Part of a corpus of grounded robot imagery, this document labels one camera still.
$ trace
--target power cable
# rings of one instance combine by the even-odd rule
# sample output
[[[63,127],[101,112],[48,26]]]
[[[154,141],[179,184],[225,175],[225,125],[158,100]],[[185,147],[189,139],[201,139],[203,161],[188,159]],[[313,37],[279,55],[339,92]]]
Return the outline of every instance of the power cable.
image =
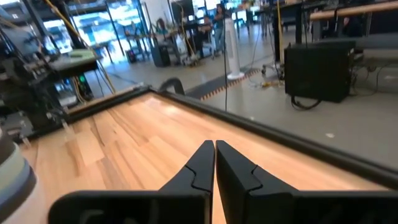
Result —
[[[118,75],[118,74],[110,73],[110,72],[108,72],[108,74],[111,75],[111,76],[113,76],[113,77],[115,77],[115,78],[118,78],[118,79],[120,79],[120,80],[122,80],[122,81],[131,83],[131,84],[137,84],[135,81],[130,80],[130,79],[127,79],[127,78],[123,78],[122,76],[120,76],[120,75]]]
[[[70,28],[70,30],[72,30],[72,32],[75,33],[76,36],[78,36],[82,42],[86,45],[86,47],[88,49],[90,49],[92,51],[92,53],[94,54],[94,56],[98,57],[98,55],[96,54],[96,52],[93,50],[93,48],[87,44],[87,42],[81,37],[81,35],[79,34],[79,32],[70,24],[70,22],[60,13],[60,11],[58,10],[57,7],[55,7],[50,0],[44,0],[52,9],[53,11],[56,13],[57,16],[59,16],[62,21],[65,23],[66,26],[68,26]],[[103,71],[109,85],[111,86],[111,92],[115,94],[116,89],[114,88],[111,79],[109,78],[108,74],[106,73],[105,68],[103,67],[103,64],[101,62],[98,62],[100,69]]]
[[[99,88],[101,89],[102,97],[104,97],[105,94],[104,94],[104,90],[102,89],[102,85],[101,85],[101,82],[100,82],[100,78],[98,77],[97,71],[94,70],[94,72],[95,72],[95,77],[97,78],[97,82],[98,82]]]
[[[192,46],[191,46],[191,43],[189,42],[189,39],[188,39],[188,37],[187,37],[187,34],[185,33],[185,28],[184,28],[184,23],[183,23],[184,8],[183,8],[183,6],[182,6],[179,2],[175,1],[174,3],[178,4],[178,6],[181,7],[181,30],[182,30],[182,36],[183,36],[184,40],[188,43],[189,49],[187,49],[187,50],[191,50],[191,55],[194,55],[195,53],[194,53],[194,51],[193,51],[193,48],[192,48]]]
[[[253,56],[252,56],[250,68],[246,72],[250,72],[253,69],[254,58],[256,57],[257,43],[258,43],[259,37],[260,37],[260,31],[261,31],[261,25],[259,25],[259,28],[258,28],[258,31],[257,31],[256,43],[254,44],[254,50],[253,50]],[[256,82],[252,81],[251,77],[249,77],[249,82],[252,83],[252,84],[255,84],[255,86],[259,86],[259,85],[261,86],[262,85],[262,83],[256,83]]]
[[[301,0],[301,6],[300,6],[301,9],[300,9],[300,10],[301,10],[301,13],[302,13],[302,14],[303,14],[303,9],[304,9],[303,5],[304,5],[304,1]],[[307,48],[308,48],[308,39],[307,39],[307,17],[305,16],[305,14],[304,14],[304,35],[305,35],[305,48],[307,49]],[[300,110],[300,111],[305,111],[305,110],[313,109],[313,108],[317,107],[317,106],[322,102],[322,100],[317,100],[317,101],[316,101],[315,103],[313,103],[312,105],[310,105],[310,106],[305,106],[305,105],[301,104],[301,102],[299,102],[298,100],[296,100],[296,96],[292,95],[292,96],[290,96],[290,98],[291,98],[291,99],[290,99],[290,102],[291,102],[293,108],[295,108],[296,110]]]
[[[272,41],[272,35],[275,35],[275,34],[273,34],[272,31],[271,31],[271,26],[269,25],[269,18],[268,18],[268,16],[266,16],[266,20],[267,20],[269,38],[270,38],[270,40]],[[277,76],[278,76],[279,82],[281,82],[281,81],[282,81],[282,74],[279,73],[279,70],[278,70],[278,68],[277,68],[277,64],[276,64],[276,52],[275,52],[275,49],[274,49],[274,45],[273,45],[273,44],[271,44],[271,50],[272,50],[272,54],[273,54],[273,56],[274,56],[274,66],[275,66],[274,69],[275,69],[276,74],[277,74]]]
[[[108,87],[108,89],[112,92],[112,89],[111,89],[111,87],[108,85],[108,83],[106,82],[106,79],[105,79],[105,77],[104,77],[104,75],[98,70],[98,73],[99,73],[99,75],[100,75],[100,77],[102,78],[102,80],[104,80],[104,82],[105,82],[105,85]]]
[[[226,7],[225,6],[226,6],[226,3],[223,6],[223,24],[224,24],[224,27],[223,27],[224,28],[224,31],[223,31],[224,32],[223,48],[224,48],[224,73],[225,73],[225,76],[224,76],[224,84],[225,84],[225,106],[224,106],[224,110],[228,111],[228,77],[227,77],[227,73],[226,73],[227,72],[226,71],[226,54],[227,54],[227,52],[226,52],[226,43],[225,43],[225,40],[226,40],[226,24],[225,24],[225,15],[226,15],[225,10],[226,10]]]
[[[367,94],[367,95],[359,94],[358,91],[356,90],[355,86],[353,85],[353,90],[354,90],[354,92],[356,93],[356,96],[373,96],[373,95],[375,95],[375,94],[379,91],[379,75],[380,75],[380,72],[381,72],[381,70],[382,70],[383,68],[385,68],[386,66],[388,66],[388,65],[390,65],[390,64],[391,64],[391,63],[387,63],[387,64],[383,65],[382,67],[380,67],[379,71],[378,71],[377,74],[376,74],[376,86],[375,86],[375,88],[374,88],[374,90],[373,90],[372,93]],[[365,80],[367,80],[368,77],[369,77],[369,71],[368,71],[368,74],[367,74]]]

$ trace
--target yellow cable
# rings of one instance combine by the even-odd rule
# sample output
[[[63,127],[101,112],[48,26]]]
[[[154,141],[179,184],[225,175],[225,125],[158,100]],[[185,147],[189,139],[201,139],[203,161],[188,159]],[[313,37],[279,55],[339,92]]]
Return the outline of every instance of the yellow cable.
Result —
[[[50,0],[44,0],[44,1],[53,9],[53,11],[57,14],[57,16],[59,16],[59,17],[63,20],[63,22],[65,23],[65,25],[68,26],[68,27],[75,33],[75,35],[78,36],[78,37],[82,40],[82,42],[86,45],[86,47],[87,47],[88,49],[90,49],[90,50],[93,52],[93,54],[95,55],[95,57],[98,57],[98,55],[95,53],[95,51],[93,50],[93,48],[90,47],[90,45],[88,45],[88,44],[86,43],[85,40],[83,40],[83,38],[81,37],[81,35],[79,34],[79,32],[78,32],[78,31],[72,26],[72,24],[70,24],[70,22],[59,12],[58,8],[55,7],[55,6],[50,2]],[[116,90],[115,90],[115,88],[114,88],[114,86],[113,86],[113,84],[112,84],[111,79],[110,79],[109,76],[108,76],[108,73],[106,72],[106,70],[105,70],[105,68],[103,67],[103,65],[102,65],[101,62],[99,62],[99,65],[100,65],[100,69],[101,69],[101,70],[103,71],[103,73],[105,74],[105,78],[107,79],[108,83],[111,85],[112,93],[115,94]]]
[[[76,80],[76,77],[72,77],[72,82],[73,82],[73,86],[75,87],[76,96],[77,96],[77,98],[79,99],[79,101],[82,102],[82,103],[87,102],[87,101],[84,99],[84,97],[82,97],[82,96],[80,95],[79,85],[78,85],[78,82],[77,82],[77,80]]]
[[[195,54],[195,53],[193,52],[193,48],[192,48],[192,46],[191,46],[191,43],[189,42],[188,37],[187,37],[187,34],[185,33],[184,24],[183,24],[183,22],[182,22],[182,19],[184,18],[184,8],[183,8],[182,5],[181,5],[180,3],[178,3],[177,1],[175,1],[175,3],[177,3],[177,4],[181,7],[181,28],[182,28],[182,35],[183,35],[185,41],[187,41],[188,46],[189,46],[189,48],[190,48],[190,50],[191,50],[191,54],[193,55],[193,54]]]
[[[283,56],[283,45],[282,45],[282,25],[280,24],[281,19],[280,19],[280,5],[279,5],[279,0],[277,0],[277,11],[278,11],[278,28],[279,28],[279,52],[280,52],[280,63],[283,63],[284,61],[284,56]]]

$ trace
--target white tower fan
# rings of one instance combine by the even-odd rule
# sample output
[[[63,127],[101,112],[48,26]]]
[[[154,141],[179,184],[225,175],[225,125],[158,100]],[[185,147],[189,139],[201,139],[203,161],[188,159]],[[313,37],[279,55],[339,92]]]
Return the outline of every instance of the white tower fan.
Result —
[[[225,19],[225,46],[229,69],[231,69],[231,73],[227,76],[228,79],[235,80],[242,78],[244,73],[241,72],[240,69],[235,26],[234,21],[231,18]]]

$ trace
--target black cable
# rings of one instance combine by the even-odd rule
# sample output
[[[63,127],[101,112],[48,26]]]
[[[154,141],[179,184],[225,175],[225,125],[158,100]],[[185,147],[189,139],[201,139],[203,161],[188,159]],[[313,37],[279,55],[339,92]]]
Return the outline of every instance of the black cable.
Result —
[[[94,72],[95,72],[95,77],[97,78],[97,82],[98,82],[99,88],[101,89],[102,97],[104,97],[105,94],[104,94],[104,90],[102,89],[102,85],[101,85],[101,82],[100,82],[100,78],[98,77],[97,71],[94,70]]]
[[[291,104],[292,104],[294,109],[305,111],[305,110],[310,110],[310,109],[318,106],[322,102],[322,100],[317,100],[317,102],[315,102],[311,106],[305,106],[305,105],[301,104],[301,102],[296,100],[296,96],[291,96],[291,101],[290,102],[291,102]]]
[[[250,68],[249,68],[248,72],[250,72],[253,69],[254,58],[256,57],[256,47],[257,47],[257,43],[259,42],[259,37],[260,37],[260,31],[261,31],[261,25],[259,25],[259,28],[258,28],[256,43],[254,44],[253,57],[252,57]]]
[[[307,17],[305,15],[305,13],[303,13],[303,10],[304,10],[304,1],[301,0],[301,13],[304,14],[303,18],[304,18],[305,47],[308,48]],[[296,96],[291,96],[291,101],[290,102],[291,102],[291,104],[292,104],[294,109],[305,111],[305,110],[310,110],[310,109],[313,109],[313,108],[317,107],[322,102],[322,100],[317,100],[314,104],[312,104],[310,106],[305,106],[305,105],[301,104],[301,102],[296,100]]]
[[[121,76],[118,75],[118,74],[110,73],[110,72],[107,72],[107,73],[108,73],[108,75],[114,76],[115,78],[118,78],[118,79],[123,80],[123,81],[125,81],[125,82],[131,83],[131,84],[137,84],[137,83],[134,82],[133,80],[130,80],[130,79],[127,79],[127,78],[123,78],[123,77],[121,77]]]
[[[105,77],[104,77],[104,75],[103,75],[103,72],[101,71],[101,70],[98,70],[98,73],[99,73],[99,75],[100,75],[100,77],[102,78],[102,80],[104,80],[104,82],[105,82],[105,85],[108,87],[108,89],[111,91],[111,93],[112,93],[112,89],[111,89],[111,87],[109,86],[109,84],[106,82],[106,79],[105,79]]]
[[[377,74],[376,74],[376,87],[374,88],[374,90],[373,90],[373,92],[372,92],[371,94],[367,94],[367,95],[359,94],[359,93],[356,91],[355,86],[353,86],[353,89],[354,89],[355,93],[356,93],[358,96],[373,96],[373,95],[375,95],[375,94],[379,91],[379,75],[380,75],[380,72],[381,72],[381,70],[382,70],[383,68],[385,68],[385,67],[388,66],[388,65],[390,65],[390,63],[387,63],[387,64],[383,65],[382,67],[380,67],[379,71],[377,72]]]
[[[307,15],[304,12],[304,0],[301,0],[301,13],[304,15],[304,36],[305,36],[305,47],[308,48],[308,40],[307,40]]]
[[[269,18],[268,18],[268,16],[266,16],[266,19],[267,19],[267,26],[268,26],[269,39],[272,41],[272,31],[271,31],[271,26],[269,25]],[[272,50],[272,54],[274,55],[274,66],[275,66],[276,74],[277,74],[277,76],[278,76],[279,81],[282,81],[282,80],[283,80],[282,74],[279,73],[279,70],[278,70],[278,67],[277,67],[277,64],[276,64],[276,52],[275,52],[275,49],[274,49],[274,45],[273,45],[272,43],[271,43],[271,50]]]
[[[228,84],[228,79],[227,79],[227,73],[226,73],[226,44],[225,44],[225,38],[226,38],[226,24],[225,24],[225,10],[226,10],[226,7],[225,7],[225,5],[223,6],[223,24],[224,24],[224,40],[223,40],[223,45],[224,45],[224,73],[225,73],[225,76],[224,76],[224,82],[225,82],[225,111],[227,111],[228,110],[228,107],[227,107],[227,105],[228,105],[228,86],[227,86],[227,84]]]

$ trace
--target window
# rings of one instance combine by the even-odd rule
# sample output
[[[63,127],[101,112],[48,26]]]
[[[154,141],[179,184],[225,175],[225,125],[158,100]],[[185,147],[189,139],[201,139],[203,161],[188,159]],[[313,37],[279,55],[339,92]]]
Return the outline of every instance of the window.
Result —
[[[19,0],[0,0],[0,5],[19,2]]]
[[[57,19],[54,21],[47,21],[43,23],[44,27],[52,35],[54,42],[60,50],[61,54],[72,51],[72,43],[70,41],[67,27],[62,20]],[[49,41],[46,41],[45,48],[49,50],[53,49],[53,45]]]
[[[212,10],[217,7],[217,4],[220,3],[220,0],[206,0],[207,10]]]

